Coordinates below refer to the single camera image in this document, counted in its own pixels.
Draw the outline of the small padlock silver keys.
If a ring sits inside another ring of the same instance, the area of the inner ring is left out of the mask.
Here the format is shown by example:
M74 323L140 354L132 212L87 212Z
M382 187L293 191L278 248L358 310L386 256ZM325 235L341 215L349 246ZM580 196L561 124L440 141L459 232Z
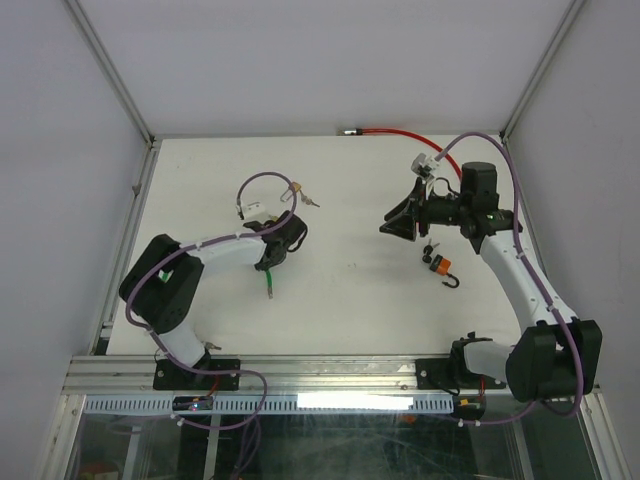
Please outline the small padlock silver keys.
M305 195L302 191L299 192L299 198L300 198L300 201L305 205L319 207L317 203L315 203L310 197Z

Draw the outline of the green cable lock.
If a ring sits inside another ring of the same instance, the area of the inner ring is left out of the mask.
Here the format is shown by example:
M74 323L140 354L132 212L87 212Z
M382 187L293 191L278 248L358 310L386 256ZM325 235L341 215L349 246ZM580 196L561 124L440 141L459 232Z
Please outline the green cable lock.
M269 269L265 270L265 277L266 277L266 283L267 283L267 295L268 295L268 298L272 300L274 298L273 277Z

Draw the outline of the small brass padlock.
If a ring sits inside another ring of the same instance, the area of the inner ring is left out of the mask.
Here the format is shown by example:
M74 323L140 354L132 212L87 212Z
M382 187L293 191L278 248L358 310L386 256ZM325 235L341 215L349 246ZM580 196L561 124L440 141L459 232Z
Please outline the small brass padlock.
M298 182L292 182L291 185L281 194L280 201L282 203L293 202L297 199L302 187Z

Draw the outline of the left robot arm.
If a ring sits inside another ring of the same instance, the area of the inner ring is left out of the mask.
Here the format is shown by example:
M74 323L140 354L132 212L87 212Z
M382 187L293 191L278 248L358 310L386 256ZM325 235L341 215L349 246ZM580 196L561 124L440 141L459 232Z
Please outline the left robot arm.
M200 282L240 267L270 273L307 234L307 224L287 210L277 220L246 222L238 233L200 243L157 235L120 284L125 317L152 336L184 386L201 387L209 377L210 355L186 322Z

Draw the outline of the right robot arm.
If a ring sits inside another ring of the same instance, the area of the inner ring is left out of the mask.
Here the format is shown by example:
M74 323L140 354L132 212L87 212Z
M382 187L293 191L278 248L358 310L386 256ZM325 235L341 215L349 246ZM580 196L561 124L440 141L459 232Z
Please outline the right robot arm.
M416 157L414 187L385 215L380 232L414 241L433 225L459 228L497 278L521 329L511 346L476 335L454 341L446 379L469 387L481 376L490 377L506 384L522 403L590 393L602 331L595 321L580 319L529 259L519 221L499 206L495 166L464 164L459 190L446 195L434 191L436 168L435 159Z

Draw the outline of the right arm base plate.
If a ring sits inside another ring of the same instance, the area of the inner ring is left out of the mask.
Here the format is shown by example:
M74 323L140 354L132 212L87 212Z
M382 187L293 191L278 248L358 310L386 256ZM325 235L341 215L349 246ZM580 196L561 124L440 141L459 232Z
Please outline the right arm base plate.
M418 358L414 362L417 388L443 391L505 389L506 384L492 377L471 373L457 360L444 357Z

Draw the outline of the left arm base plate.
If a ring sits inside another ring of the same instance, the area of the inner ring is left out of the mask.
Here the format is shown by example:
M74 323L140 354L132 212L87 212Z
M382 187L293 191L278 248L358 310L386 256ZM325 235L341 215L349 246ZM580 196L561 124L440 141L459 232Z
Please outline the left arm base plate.
M211 372L211 375L194 373L179 367L169 359L156 362L153 389L157 391L237 391L239 388L240 361L220 357L206 357L193 369Z

